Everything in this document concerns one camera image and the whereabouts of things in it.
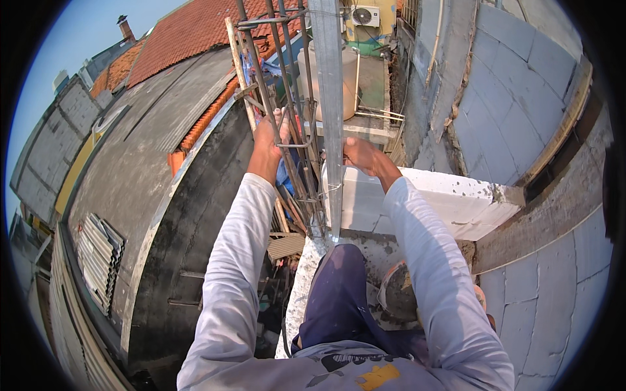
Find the white block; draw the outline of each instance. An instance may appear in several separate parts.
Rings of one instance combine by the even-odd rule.
[[[414,168],[400,167],[400,171],[421,192],[457,240],[479,240],[525,204],[522,188]],[[325,165],[322,184],[330,226]],[[382,208],[384,197],[378,178],[345,166],[341,228],[395,235],[393,224]]]

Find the person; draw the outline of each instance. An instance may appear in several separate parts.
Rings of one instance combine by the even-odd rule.
[[[337,245],[323,257],[311,284],[293,356],[254,358],[257,282],[280,161],[267,117],[254,141],[209,258],[203,308],[178,373],[179,390],[513,389],[513,366],[476,299],[454,238],[393,162],[358,138],[345,140],[345,164],[380,179],[423,331],[380,329],[367,309],[363,255],[354,245]]]

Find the terracotta roof tile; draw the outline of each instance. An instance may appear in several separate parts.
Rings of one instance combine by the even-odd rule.
[[[146,38],[137,41],[132,48],[114,59],[113,62],[98,75],[93,82],[93,87],[90,91],[91,96],[95,98],[105,89],[113,91],[113,89],[128,76],[145,41]]]
[[[244,0],[248,18],[265,12],[265,0]],[[275,9],[278,2],[274,0]],[[297,0],[285,0],[286,8],[296,8]],[[128,80],[132,87],[163,69],[196,54],[228,44],[224,19],[239,20],[235,0],[193,0],[161,19],[148,37]],[[290,31],[300,28],[296,19],[289,24]],[[279,28],[282,40],[282,28]],[[253,37],[271,36],[269,24],[252,30]]]

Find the yellow wall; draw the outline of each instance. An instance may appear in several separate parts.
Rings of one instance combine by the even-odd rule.
[[[357,7],[374,6],[380,8],[381,25],[379,28],[355,26],[352,24],[352,18],[348,18],[346,20],[346,41],[365,42],[371,39],[370,35],[372,37],[385,36],[393,32],[396,24],[396,0],[353,0],[351,4],[356,4]]]
[[[96,141],[100,139],[101,133],[96,134]],[[76,183],[76,179],[80,174],[80,171],[83,169],[89,155],[93,151],[93,137],[89,137],[83,145],[82,149],[76,156],[74,163],[72,163],[72,167],[68,171],[68,175],[65,177],[65,181],[63,182],[63,186],[61,187],[61,191],[59,191],[59,196],[56,198],[56,204],[54,204],[54,209],[62,215],[65,211],[65,206],[68,203],[69,194],[72,192],[74,188],[74,184]]]

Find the gray shirt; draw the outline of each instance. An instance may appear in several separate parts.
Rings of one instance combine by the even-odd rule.
[[[429,363],[355,341],[323,343],[285,360],[254,358],[257,282],[274,200],[270,183],[245,174],[209,258],[179,390],[513,390],[513,366],[476,299],[461,251],[405,178],[390,187],[384,208],[411,274]],[[329,357],[331,367],[324,365]]]

